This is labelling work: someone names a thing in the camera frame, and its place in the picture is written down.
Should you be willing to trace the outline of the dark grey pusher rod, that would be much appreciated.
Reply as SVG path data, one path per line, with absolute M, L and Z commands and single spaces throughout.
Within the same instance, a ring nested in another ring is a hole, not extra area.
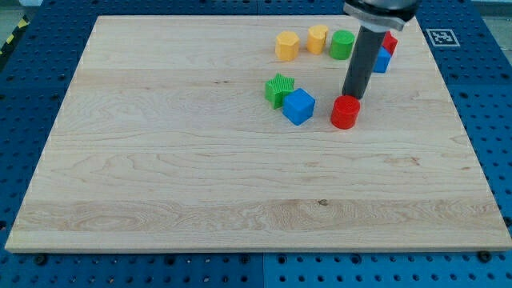
M 360 26 L 342 86 L 342 95 L 353 96 L 357 100 L 363 98 L 385 34 L 385 30 L 373 31 Z

